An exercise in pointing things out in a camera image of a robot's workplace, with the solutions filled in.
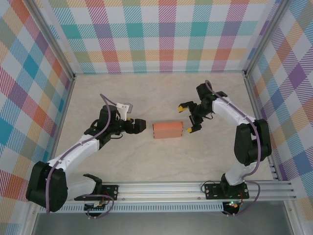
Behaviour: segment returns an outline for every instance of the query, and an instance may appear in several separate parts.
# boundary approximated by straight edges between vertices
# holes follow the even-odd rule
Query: marble-pattern floor
[[[131,118],[147,120],[139,135],[124,134],[111,140],[87,158],[71,174],[85,173],[104,182],[205,181],[220,180],[235,161],[235,126],[214,115],[202,130],[188,134],[189,112],[178,113],[178,105],[199,103],[196,87],[205,79],[215,91],[224,91],[243,111],[253,116],[246,87],[240,73],[146,73],[79,75],[68,108],[57,155],[71,147],[104,105],[100,93],[114,102],[134,105]],[[170,120],[184,122],[182,138],[154,140],[152,124]],[[268,161],[263,161],[253,180],[271,180]]]

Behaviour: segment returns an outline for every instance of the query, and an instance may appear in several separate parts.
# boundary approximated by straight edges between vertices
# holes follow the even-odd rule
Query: orange box
[[[155,139],[181,137],[183,132],[182,121],[161,122],[153,124],[153,137]]]

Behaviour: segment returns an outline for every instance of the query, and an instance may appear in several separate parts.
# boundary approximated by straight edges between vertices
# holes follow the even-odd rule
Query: purple cable
[[[113,209],[113,206],[114,206],[114,199],[113,199],[111,196],[102,195],[102,194],[96,194],[96,195],[83,195],[82,197],[105,197],[105,198],[109,198],[109,199],[112,201],[112,206],[108,209],[108,211],[103,212],[102,214],[100,214],[100,215],[97,216],[97,217],[92,217],[92,216],[89,214],[89,211],[90,211],[91,209],[88,209],[88,210],[87,210],[87,215],[89,216],[89,219],[90,219],[90,218],[99,219],[99,218],[101,218],[101,217],[107,215],[107,214]]]
[[[110,107],[109,107],[109,104],[107,102],[107,100],[109,100],[108,98],[106,98],[103,94],[100,94],[101,98],[104,100],[106,106],[107,106],[107,109],[108,109],[108,113],[109,113],[109,117],[108,117],[108,121],[107,121],[107,124],[106,126],[102,129],[102,131],[100,131],[98,134],[96,134],[95,136],[81,142],[81,143],[78,143],[76,145],[74,145],[72,148],[70,148],[68,151],[66,151],[62,157],[60,157],[60,159],[58,161],[56,161],[56,163],[53,165],[53,167],[51,168],[49,174],[48,174],[48,177],[47,177],[47,181],[46,181],[46,184],[45,184],[45,208],[46,208],[46,213],[49,214],[50,213],[50,204],[49,204],[49,186],[50,186],[50,179],[51,179],[51,175],[53,173],[53,171],[55,170],[55,168],[57,167],[57,165],[59,164],[59,161],[63,160],[71,151],[73,151],[75,148],[77,148],[78,146],[81,146],[95,138],[97,138],[98,136],[100,136],[103,132],[105,132],[105,130],[108,128],[109,124],[110,124],[110,120],[111,120],[111,112],[110,112]]]
[[[237,113],[239,113],[244,119],[246,119],[250,123],[250,125],[252,126],[252,129],[253,129],[253,131],[255,133],[256,142],[257,142],[257,145],[258,145],[257,163],[256,163],[255,168],[253,169],[253,171],[251,171],[250,173],[244,174],[242,176],[242,179],[245,180],[246,176],[253,175],[257,171],[257,169],[259,168],[260,162],[261,162],[261,140],[260,140],[260,137],[259,137],[258,130],[257,130],[256,126],[254,125],[254,123],[249,118],[247,118],[246,115],[243,112],[241,112],[240,109],[238,109],[235,105],[233,105],[232,103],[230,103],[229,101],[224,99],[219,94],[215,93],[212,90],[212,85],[211,85],[211,83],[208,80],[205,81],[205,84],[206,84],[206,87],[209,89],[210,92],[212,92],[214,95],[216,95],[216,97],[220,98],[224,103],[226,103],[227,105],[232,107]],[[250,206],[248,208],[246,208],[244,211],[241,211],[241,212],[237,213],[237,215],[241,215],[241,214],[245,213],[248,209],[250,209],[256,203],[256,201],[258,200],[258,198],[260,196],[260,193],[261,193],[261,187],[260,187],[260,185],[257,182],[250,181],[250,180],[246,180],[246,182],[248,182],[250,184],[256,184],[258,186],[258,194],[256,195],[256,197],[253,200],[253,202],[250,204]]]

